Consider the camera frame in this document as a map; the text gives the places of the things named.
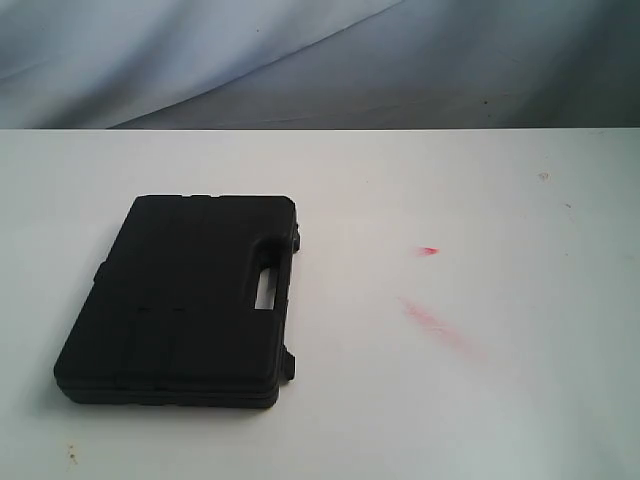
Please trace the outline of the black plastic tool case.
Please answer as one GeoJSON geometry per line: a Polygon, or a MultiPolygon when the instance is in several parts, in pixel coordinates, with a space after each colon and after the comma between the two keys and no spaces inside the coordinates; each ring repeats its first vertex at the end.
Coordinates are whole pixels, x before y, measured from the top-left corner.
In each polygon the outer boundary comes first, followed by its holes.
{"type": "Polygon", "coordinates": [[[263,409],[295,375],[285,346],[286,196],[136,198],[54,366],[80,404],[263,409]]]}

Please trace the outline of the grey-blue backdrop cloth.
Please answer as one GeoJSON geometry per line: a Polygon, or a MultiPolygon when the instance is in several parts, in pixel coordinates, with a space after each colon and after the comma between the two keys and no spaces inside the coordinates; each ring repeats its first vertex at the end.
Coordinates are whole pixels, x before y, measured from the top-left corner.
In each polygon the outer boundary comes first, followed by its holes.
{"type": "Polygon", "coordinates": [[[635,1],[5,1],[5,128],[635,127],[635,1]]]}

